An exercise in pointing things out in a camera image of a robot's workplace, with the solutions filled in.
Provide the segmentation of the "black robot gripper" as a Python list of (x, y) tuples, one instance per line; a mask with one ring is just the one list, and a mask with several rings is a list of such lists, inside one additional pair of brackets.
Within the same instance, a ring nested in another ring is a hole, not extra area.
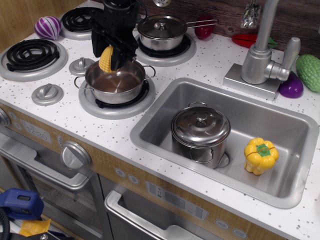
[(110, 69), (116, 71), (136, 60), (138, 43), (133, 36), (139, 13), (137, 0), (104, 0), (103, 13), (90, 12), (91, 42), (95, 57), (111, 45)]

